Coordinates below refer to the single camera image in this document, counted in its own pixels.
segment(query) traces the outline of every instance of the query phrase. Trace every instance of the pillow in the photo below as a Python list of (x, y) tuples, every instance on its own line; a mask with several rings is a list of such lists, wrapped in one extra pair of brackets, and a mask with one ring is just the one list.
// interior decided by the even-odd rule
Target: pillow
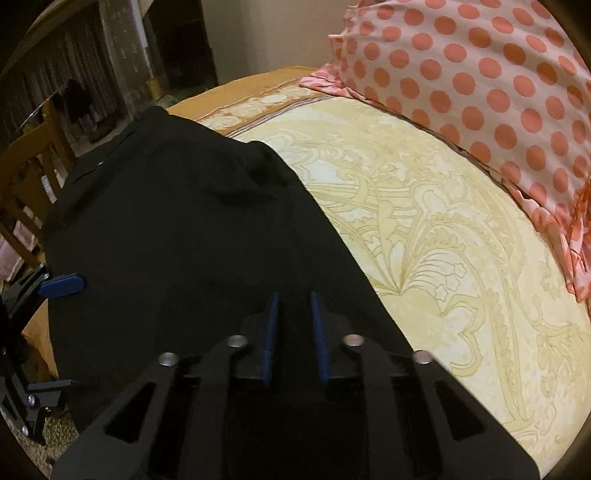
[(590, 296), (591, 74), (537, 0), (362, 0), (303, 86), (404, 115), (470, 152)]

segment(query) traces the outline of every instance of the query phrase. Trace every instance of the floral pattern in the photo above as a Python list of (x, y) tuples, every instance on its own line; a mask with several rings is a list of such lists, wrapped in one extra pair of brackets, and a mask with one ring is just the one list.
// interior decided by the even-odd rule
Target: floral pattern
[(545, 237), (478, 166), (342, 98), (242, 128), (295, 170), (412, 346), (442, 364), (545, 475), (591, 411), (591, 327)]

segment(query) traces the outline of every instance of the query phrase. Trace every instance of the screw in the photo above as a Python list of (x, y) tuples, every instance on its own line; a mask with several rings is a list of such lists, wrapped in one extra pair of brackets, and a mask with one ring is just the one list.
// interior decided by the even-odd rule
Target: screw
[(163, 367), (174, 367), (179, 360), (178, 355), (171, 352), (164, 352), (158, 357), (158, 363)]
[(343, 338), (343, 343), (346, 346), (361, 346), (364, 342), (365, 338), (363, 338), (361, 335), (351, 334), (345, 335), (345, 337)]
[(248, 338), (244, 335), (232, 335), (228, 337), (228, 346), (232, 348), (242, 348), (243, 346), (248, 345)]
[(431, 352), (427, 352), (426, 350), (417, 350), (414, 352), (413, 358), (420, 365), (428, 365), (434, 360)]

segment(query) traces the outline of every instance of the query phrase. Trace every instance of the wall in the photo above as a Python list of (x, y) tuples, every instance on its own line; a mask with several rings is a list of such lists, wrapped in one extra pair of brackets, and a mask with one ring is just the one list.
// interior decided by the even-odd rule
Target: wall
[(202, 0), (220, 83), (331, 58), (328, 34), (343, 30), (352, 0)]

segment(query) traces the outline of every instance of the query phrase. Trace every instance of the chair backrest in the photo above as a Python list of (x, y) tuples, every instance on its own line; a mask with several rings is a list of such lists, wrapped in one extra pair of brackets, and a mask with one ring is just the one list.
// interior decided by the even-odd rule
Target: chair backrest
[[(20, 220), (41, 245), (43, 234), (39, 224), (45, 219), (51, 205), (42, 177), (47, 177), (57, 197), (61, 187), (55, 173), (56, 157), (68, 173), (76, 160), (50, 99), (43, 103), (42, 112), (44, 122), (19, 137), (0, 154), (0, 208)], [(25, 206), (33, 213), (33, 218), (25, 212)], [(39, 264), (35, 255), (1, 222), (0, 235), (29, 266), (36, 267)]]

